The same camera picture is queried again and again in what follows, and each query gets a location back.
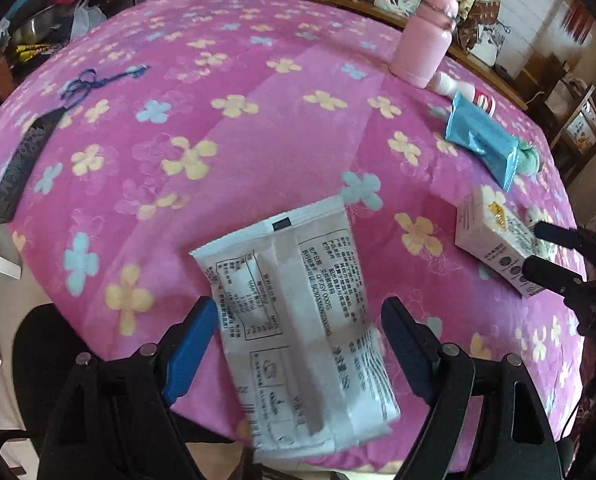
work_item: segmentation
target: white brick wall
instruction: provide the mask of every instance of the white brick wall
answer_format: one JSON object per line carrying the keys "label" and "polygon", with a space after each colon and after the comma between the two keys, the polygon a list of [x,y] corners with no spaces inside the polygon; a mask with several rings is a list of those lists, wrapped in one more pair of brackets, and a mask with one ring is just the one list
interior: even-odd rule
{"label": "white brick wall", "polygon": [[511,33],[504,41],[496,62],[511,76],[517,76],[529,59],[536,48],[539,35],[546,29],[561,2],[562,0],[502,0],[498,19],[511,27]]}

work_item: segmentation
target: metal screw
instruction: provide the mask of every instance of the metal screw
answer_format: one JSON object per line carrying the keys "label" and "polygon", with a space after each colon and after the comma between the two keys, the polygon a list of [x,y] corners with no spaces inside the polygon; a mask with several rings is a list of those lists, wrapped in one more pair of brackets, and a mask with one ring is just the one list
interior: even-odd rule
{"label": "metal screw", "polygon": [[140,355],[145,357],[151,357],[158,351],[158,345],[155,343],[145,343],[140,347]]}
{"label": "metal screw", "polygon": [[443,345],[443,353],[448,356],[455,357],[460,353],[460,348],[458,348],[458,345],[454,345],[453,343],[447,343]]}
{"label": "metal screw", "polygon": [[86,366],[91,361],[91,354],[89,352],[81,352],[76,356],[76,365]]}
{"label": "metal screw", "polygon": [[522,359],[517,354],[507,355],[506,360],[509,362],[511,366],[520,366],[522,364]]}

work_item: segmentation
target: green object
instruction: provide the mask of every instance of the green object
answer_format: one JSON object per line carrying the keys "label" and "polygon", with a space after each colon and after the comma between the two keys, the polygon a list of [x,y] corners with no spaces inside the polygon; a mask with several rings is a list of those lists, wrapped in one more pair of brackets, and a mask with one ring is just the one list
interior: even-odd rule
{"label": "green object", "polygon": [[518,166],[516,173],[526,176],[538,174],[540,171],[540,153],[537,148],[524,139],[518,138]]}

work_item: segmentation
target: pink thermos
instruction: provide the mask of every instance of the pink thermos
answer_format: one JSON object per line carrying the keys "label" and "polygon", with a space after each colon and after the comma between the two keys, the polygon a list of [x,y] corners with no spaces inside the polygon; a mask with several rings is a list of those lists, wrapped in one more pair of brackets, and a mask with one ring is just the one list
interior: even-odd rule
{"label": "pink thermos", "polygon": [[457,0],[423,0],[402,31],[391,72],[426,88],[451,44],[457,14]]}

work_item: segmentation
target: white bottle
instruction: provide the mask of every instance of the white bottle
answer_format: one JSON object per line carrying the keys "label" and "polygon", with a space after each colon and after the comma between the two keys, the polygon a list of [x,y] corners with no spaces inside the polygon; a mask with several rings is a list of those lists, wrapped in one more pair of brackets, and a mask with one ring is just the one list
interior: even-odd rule
{"label": "white bottle", "polygon": [[436,72],[429,81],[427,89],[438,95],[447,96],[449,99],[453,99],[456,94],[462,94],[463,97],[466,97],[482,111],[488,113],[489,116],[494,116],[495,99],[493,96],[479,91],[471,83],[456,81],[447,73]]}

